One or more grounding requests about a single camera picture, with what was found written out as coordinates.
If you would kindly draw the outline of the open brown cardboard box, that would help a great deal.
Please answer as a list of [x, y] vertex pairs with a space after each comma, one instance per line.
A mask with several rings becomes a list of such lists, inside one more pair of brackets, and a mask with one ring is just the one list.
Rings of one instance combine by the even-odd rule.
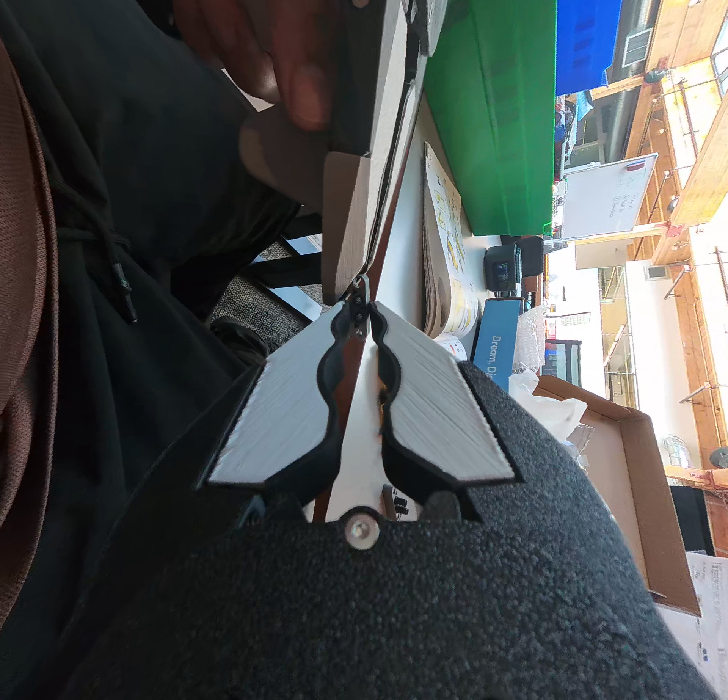
[[651, 418], [549, 375], [540, 377], [534, 393], [586, 404], [581, 422], [593, 428], [586, 472], [619, 525], [646, 587], [656, 603], [700, 617]]

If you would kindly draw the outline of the open instruction booklet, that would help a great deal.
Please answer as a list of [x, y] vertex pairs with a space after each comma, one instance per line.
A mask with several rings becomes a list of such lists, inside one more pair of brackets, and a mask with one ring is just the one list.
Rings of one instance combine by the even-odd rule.
[[461, 338], [479, 312], [466, 267], [461, 196], [428, 142], [423, 173], [424, 333], [434, 340]]

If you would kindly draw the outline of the blue cardboard box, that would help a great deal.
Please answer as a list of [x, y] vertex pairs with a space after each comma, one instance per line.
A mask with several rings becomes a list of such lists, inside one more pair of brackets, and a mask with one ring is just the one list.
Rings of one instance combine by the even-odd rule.
[[506, 393], [513, 373], [518, 319], [523, 299], [487, 299], [472, 346], [471, 361]]

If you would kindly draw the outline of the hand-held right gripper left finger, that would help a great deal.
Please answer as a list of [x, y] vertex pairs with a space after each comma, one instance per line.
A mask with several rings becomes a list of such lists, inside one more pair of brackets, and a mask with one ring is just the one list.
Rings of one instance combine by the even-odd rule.
[[207, 484], [310, 504], [341, 466], [334, 392], [343, 377], [349, 305], [340, 302], [268, 356], [236, 408]]

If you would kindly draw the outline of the black drawstring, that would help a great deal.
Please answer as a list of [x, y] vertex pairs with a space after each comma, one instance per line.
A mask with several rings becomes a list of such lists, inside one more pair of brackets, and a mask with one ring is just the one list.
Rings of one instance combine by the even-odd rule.
[[137, 323], [132, 287], [122, 263], [122, 252], [130, 247], [128, 240], [103, 224], [93, 224], [89, 230], [59, 227], [58, 240], [61, 243], [77, 243], [82, 247], [90, 263], [91, 277], [106, 300], [126, 323]]

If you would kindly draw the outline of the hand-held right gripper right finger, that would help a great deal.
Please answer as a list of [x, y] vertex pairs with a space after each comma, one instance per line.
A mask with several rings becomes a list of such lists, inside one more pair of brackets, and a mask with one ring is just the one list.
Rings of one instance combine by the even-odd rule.
[[464, 374], [467, 362], [385, 305], [370, 305], [384, 387], [381, 460], [389, 482], [425, 506], [437, 493], [515, 482], [515, 465]]

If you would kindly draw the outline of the green plastic bin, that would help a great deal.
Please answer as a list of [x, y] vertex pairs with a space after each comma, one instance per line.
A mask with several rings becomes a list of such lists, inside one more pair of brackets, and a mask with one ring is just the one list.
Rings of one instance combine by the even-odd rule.
[[449, 0], [424, 87], [475, 235], [551, 221], [557, 0]]

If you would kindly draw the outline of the whiteboard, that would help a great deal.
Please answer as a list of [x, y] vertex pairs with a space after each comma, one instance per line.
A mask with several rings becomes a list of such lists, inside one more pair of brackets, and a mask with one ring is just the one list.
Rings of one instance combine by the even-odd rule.
[[563, 240], [583, 240], [631, 231], [635, 225], [659, 155], [651, 152], [613, 163], [566, 172]]

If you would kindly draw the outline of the clear plastic bags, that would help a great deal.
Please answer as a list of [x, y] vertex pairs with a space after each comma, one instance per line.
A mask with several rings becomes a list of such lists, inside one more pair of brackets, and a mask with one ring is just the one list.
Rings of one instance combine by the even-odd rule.
[[561, 399], [536, 394], [540, 384], [537, 370], [545, 364], [545, 313], [545, 306], [540, 305], [518, 317], [513, 372], [507, 390], [557, 441], [563, 442], [577, 428], [587, 404], [573, 397]]

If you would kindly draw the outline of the black office chair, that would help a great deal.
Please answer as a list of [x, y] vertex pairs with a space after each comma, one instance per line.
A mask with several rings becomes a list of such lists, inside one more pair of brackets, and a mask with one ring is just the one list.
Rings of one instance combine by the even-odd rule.
[[268, 289], [322, 284], [322, 232], [319, 213], [300, 214], [278, 238], [286, 256], [257, 259], [243, 268], [240, 276]]

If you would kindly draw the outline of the blue plastic bin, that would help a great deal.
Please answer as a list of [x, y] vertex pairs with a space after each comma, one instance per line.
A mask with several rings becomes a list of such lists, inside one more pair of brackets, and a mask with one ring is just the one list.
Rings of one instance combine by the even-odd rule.
[[623, 0], [557, 0], [555, 94], [607, 84]]

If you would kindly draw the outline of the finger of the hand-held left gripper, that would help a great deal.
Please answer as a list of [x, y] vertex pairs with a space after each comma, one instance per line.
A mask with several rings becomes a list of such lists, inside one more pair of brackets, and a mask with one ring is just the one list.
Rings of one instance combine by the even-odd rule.
[[384, 174], [400, 128], [408, 25], [397, 23], [383, 77], [377, 82], [373, 144], [368, 155], [330, 151], [323, 176], [323, 301], [333, 305], [366, 268]]
[[411, 143], [414, 136], [416, 119], [422, 100], [422, 81], [416, 80], [412, 86], [411, 92], [406, 100], [405, 110], [403, 114], [403, 127], [400, 130], [400, 137], [397, 142], [395, 151], [395, 159], [392, 168], [392, 178], [387, 191], [387, 199], [384, 204], [384, 213], [381, 220], [381, 228], [378, 234], [377, 249], [375, 250], [373, 261], [370, 265], [370, 283], [377, 284], [381, 280], [381, 272], [384, 267], [384, 258], [387, 251], [390, 234], [397, 202], [400, 196], [403, 178], [405, 174], [406, 163], [411, 149]]

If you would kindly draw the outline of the person's left hand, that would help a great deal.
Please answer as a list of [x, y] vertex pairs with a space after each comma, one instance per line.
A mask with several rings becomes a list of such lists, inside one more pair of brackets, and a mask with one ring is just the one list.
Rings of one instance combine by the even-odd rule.
[[183, 40], [246, 94], [281, 103], [305, 131], [331, 121], [341, 0], [264, 0], [269, 45], [239, 0], [172, 0]]

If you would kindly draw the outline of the printed paper sheet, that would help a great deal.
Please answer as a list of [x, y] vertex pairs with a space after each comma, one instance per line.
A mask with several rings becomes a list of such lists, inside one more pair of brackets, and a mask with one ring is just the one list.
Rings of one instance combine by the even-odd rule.
[[727, 559], [689, 551], [701, 616], [658, 605], [673, 636], [719, 698], [727, 698]]

